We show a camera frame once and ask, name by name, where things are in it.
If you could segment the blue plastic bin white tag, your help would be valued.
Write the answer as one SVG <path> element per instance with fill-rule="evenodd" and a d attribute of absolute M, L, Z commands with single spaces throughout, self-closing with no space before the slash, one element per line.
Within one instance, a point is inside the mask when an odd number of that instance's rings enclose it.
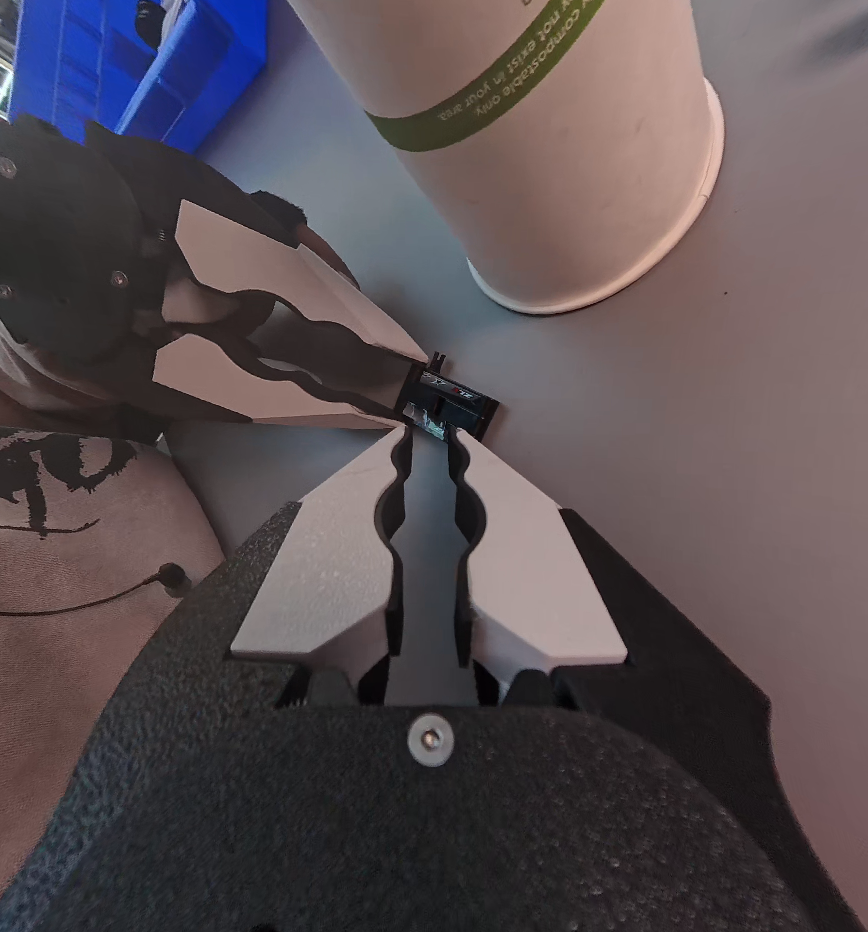
<path fill-rule="evenodd" d="M 268 3 L 152 5 L 158 49 L 137 31 L 137 2 L 23 2 L 8 120 L 31 115 L 79 143 L 95 122 L 194 153 L 267 63 Z"/>

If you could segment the black Lego beam subassembly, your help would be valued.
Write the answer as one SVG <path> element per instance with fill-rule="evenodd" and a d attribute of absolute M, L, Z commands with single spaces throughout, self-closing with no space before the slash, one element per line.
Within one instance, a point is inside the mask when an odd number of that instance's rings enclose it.
<path fill-rule="evenodd" d="M 450 429 L 481 441 L 500 402 L 445 376 L 446 356 L 436 352 L 424 364 L 413 363 L 393 406 L 394 414 L 430 435 L 447 441 Z"/>

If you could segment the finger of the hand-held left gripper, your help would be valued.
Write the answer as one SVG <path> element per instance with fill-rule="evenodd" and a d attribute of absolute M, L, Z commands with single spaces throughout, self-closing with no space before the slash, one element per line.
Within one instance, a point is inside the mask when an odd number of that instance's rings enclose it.
<path fill-rule="evenodd" d="M 428 356 L 403 327 L 307 245 L 289 246 L 194 202 L 181 203 L 174 329 L 309 373 L 393 410 L 413 363 Z"/>
<path fill-rule="evenodd" d="M 374 407 L 370 400 L 330 389 L 302 370 L 277 368 L 258 358 L 242 366 L 215 342 L 192 333 L 157 352 L 153 381 L 256 424 L 349 430 L 398 425 L 393 413 Z"/>

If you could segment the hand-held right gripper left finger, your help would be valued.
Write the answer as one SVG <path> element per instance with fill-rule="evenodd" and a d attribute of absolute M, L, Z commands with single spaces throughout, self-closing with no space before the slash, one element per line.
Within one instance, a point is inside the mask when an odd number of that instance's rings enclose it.
<path fill-rule="evenodd" d="M 350 682 L 401 652 L 410 429 L 393 429 L 300 500 L 231 644 L 239 659 L 337 669 Z"/>

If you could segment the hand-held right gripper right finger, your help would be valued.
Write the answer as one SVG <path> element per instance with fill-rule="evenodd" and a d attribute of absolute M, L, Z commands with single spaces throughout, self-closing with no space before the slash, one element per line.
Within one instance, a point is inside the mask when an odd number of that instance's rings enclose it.
<path fill-rule="evenodd" d="M 564 511 L 470 433 L 451 428 L 456 571 L 453 636 L 462 668 L 510 688 L 525 670 L 619 666 L 628 648 Z"/>

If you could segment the white paper cup green band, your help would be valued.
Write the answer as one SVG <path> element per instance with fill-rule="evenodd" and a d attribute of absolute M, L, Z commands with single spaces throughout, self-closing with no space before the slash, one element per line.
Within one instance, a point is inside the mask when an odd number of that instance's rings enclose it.
<path fill-rule="evenodd" d="M 292 1 L 499 305 L 613 296 L 701 214 L 726 133 L 689 1 Z"/>

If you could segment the grey desk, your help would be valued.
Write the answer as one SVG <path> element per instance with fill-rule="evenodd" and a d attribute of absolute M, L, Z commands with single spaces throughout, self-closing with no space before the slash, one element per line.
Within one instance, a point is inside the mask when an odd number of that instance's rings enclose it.
<path fill-rule="evenodd" d="M 785 791 L 868 930 L 868 2 L 695 2 L 727 146 L 621 293 L 523 317 L 285 2 L 204 157 L 304 207 L 370 297 L 498 398 L 488 445 L 769 696 Z"/>

